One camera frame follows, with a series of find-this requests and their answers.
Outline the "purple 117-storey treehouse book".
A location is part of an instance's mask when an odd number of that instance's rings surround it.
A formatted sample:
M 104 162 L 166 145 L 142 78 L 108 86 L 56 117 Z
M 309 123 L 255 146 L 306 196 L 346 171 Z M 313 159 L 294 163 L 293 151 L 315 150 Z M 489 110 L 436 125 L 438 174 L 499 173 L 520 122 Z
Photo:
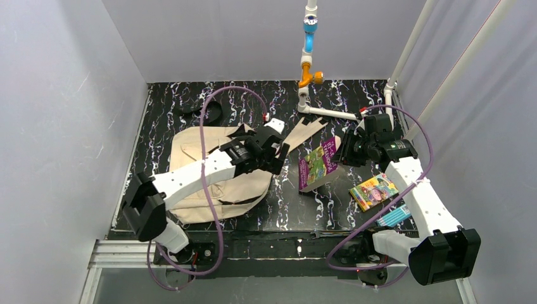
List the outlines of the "purple 117-storey treehouse book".
M 340 145 L 341 138 L 334 136 L 299 160 L 299 192 L 309 193 L 344 173 L 343 166 L 331 160 Z

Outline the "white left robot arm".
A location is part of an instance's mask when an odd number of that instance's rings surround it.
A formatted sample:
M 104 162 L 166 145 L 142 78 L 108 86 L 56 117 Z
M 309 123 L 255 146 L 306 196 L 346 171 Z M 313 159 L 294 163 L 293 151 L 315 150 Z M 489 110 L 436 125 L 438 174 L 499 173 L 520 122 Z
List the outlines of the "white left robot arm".
M 239 190 L 259 183 L 257 174 L 269 177 L 281 172 L 289 145 L 284 142 L 284 122 L 272 119 L 258 130 L 249 130 L 245 139 L 238 137 L 220 144 L 200 160 L 181 168 L 148 177 L 132 177 L 122 201 L 122 212 L 140 242 L 155 241 L 172 253 L 188 244 L 184 230 L 167 213 L 188 196 L 203 191 L 210 217 L 219 220 L 208 188 L 219 182 L 239 181 Z

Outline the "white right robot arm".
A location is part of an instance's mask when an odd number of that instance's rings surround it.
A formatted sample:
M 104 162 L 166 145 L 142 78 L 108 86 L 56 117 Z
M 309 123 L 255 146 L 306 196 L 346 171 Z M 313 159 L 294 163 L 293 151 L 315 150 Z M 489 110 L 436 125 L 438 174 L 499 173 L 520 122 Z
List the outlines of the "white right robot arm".
M 327 261 L 357 239 L 359 255 L 400 262 L 422 286 L 469 277 L 481 237 L 475 229 L 464 228 L 447 210 L 426 177 L 432 165 L 423 167 L 412 143 L 396 139 L 389 115 L 365 117 L 350 146 L 355 164 L 363 165 L 368 160 L 378 164 L 395 185 L 399 193 L 394 200 L 405 202 L 419 236 L 408 237 L 386 225 L 364 224 L 345 237 L 328 254 Z

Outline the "beige canvas backpack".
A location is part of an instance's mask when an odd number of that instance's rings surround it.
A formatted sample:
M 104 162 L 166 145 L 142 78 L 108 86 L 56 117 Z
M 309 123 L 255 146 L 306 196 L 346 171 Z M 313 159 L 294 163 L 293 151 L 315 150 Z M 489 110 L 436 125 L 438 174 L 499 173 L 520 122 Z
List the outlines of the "beige canvas backpack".
M 229 142 L 238 135 L 245 135 L 251 130 L 248 125 L 239 127 L 223 127 L 221 120 L 223 110 L 220 103 L 211 101 L 207 107 L 208 115 L 204 120 L 206 151 L 211 152 L 221 144 Z M 307 139 L 322 130 L 328 121 L 323 118 L 310 120 L 308 117 L 294 126 L 285 143 L 289 150 L 296 149 Z M 201 139 L 198 127 L 188 127 L 174 135 L 170 155 L 169 171 L 174 171 L 201 158 Z M 250 174 L 240 175 L 231 180 L 218 182 L 208 186 L 215 211 L 220 220 L 244 215 L 256 206 L 269 191 L 272 174 L 256 170 Z M 178 202 L 170 213 L 183 224 L 199 224 L 212 222 L 213 215 L 206 200 L 204 190 L 184 198 Z

